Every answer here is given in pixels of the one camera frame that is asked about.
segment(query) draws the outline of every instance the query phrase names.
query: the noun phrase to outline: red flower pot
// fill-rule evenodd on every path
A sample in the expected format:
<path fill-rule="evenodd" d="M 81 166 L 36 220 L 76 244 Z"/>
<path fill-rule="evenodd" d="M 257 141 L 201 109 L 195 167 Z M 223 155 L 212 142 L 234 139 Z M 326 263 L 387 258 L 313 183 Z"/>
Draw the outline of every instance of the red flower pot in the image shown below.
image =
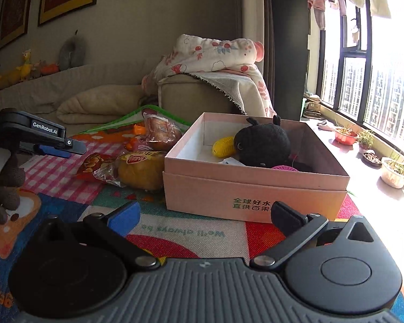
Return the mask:
<path fill-rule="evenodd" d="M 351 132 L 348 135 L 335 131 L 335 140 L 342 145 L 353 145 L 358 140 L 358 134 Z"/>

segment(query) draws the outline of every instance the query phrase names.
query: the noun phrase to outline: packaged bread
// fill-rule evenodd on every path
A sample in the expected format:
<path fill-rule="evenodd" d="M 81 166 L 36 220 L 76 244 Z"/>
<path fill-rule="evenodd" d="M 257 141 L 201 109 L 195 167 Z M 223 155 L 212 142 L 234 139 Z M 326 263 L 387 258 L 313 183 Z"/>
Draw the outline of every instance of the packaged bread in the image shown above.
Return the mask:
<path fill-rule="evenodd" d="M 157 191 L 163 187 L 166 152 L 130 152 L 118 158 L 118 175 L 129 187 Z"/>
<path fill-rule="evenodd" d="M 182 136 L 180 129 L 165 117 L 144 114 L 144 121 L 147 130 L 145 143 L 155 151 L 170 151 Z"/>

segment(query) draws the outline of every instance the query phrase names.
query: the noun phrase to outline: white flower pot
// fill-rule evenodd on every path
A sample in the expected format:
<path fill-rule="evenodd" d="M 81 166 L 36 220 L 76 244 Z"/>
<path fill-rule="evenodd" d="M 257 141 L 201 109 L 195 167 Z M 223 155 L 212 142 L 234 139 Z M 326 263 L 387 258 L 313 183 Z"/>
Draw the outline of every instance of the white flower pot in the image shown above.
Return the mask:
<path fill-rule="evenodd" d="M 382 158 L 382 170 L 381 177 L 384 183 L 390 185 L 393 188 L 403 188 L 404 187 L 404 175 L 400 175 L 399 173 L 392 170 L 388 162 L 392 161 L 392 159 L 388 157 Z"/>

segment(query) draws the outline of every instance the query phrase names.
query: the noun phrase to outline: pink object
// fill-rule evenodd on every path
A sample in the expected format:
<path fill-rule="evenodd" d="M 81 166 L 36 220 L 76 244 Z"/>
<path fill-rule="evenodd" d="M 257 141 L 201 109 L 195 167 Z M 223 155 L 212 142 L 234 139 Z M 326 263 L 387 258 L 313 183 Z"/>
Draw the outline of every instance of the pink object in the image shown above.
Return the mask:
<path fill-rule="evenodd" d="M 287 166 L 287 165 L 277 165 L 277 166 L 272 167 L 271 169 L 286 170 L 286 171 L 298 171 L 294 167 Z"/>
<path fill-rule="evenodd" d="M 260 41 L 253 42 L 256 48 L 256 62 L 263 60 L 265 56 L 265 49 Z"/>
<path fill-rule="evenodd" d="M 271 223 L 270 212 L 266 211 L 270 211 L 273 202 L 281 200 L 302 214 L 317 212 L 335 220 L 347 195 L 350 177 L 306 123 L 283 120 L 281 125 L 290 136 L 292 152 L 301 152 L 303 163 L 323 173 L 291 174 L 276 169 L 218 164 L 219 159 L 211 154 L 212 145 L 248 126 L 246 119 L 245 115 L 204 113 L 182 136 L 165 157 L 163 182 L 167 208 L 195 215 Z M 260 124 L 272 122 L 266 117 L 255 119 Z"/>
<path fill-rule="evenodd" d="M 338 131 L 335 131 L 335 140 L 343 145 L 353 145 L 353 143 L 358 140 L 358 134 L 352 132 L 349 135 L 345 135 Z"/>

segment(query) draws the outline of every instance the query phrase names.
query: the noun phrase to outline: round black disc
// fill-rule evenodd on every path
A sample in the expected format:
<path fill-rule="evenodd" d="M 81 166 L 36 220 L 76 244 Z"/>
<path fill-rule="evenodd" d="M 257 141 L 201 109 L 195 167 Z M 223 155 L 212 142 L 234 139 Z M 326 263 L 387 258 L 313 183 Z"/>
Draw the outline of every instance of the round black disc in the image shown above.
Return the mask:
<path fill-rule="evenodd" d="M 68 318 L 93 311 L 123 288 L 127 272 L 110 252 L 54 241 L 21 256 L 9 275 L 11 294 L 22 311 Z"/>
<path fill-rule="evenodd" d="M 285 280 L 304 302 L 340 315 L 390 308 L 402 285 L 386 249 L 348 239 L 296 254 L 285 267 Z"/>

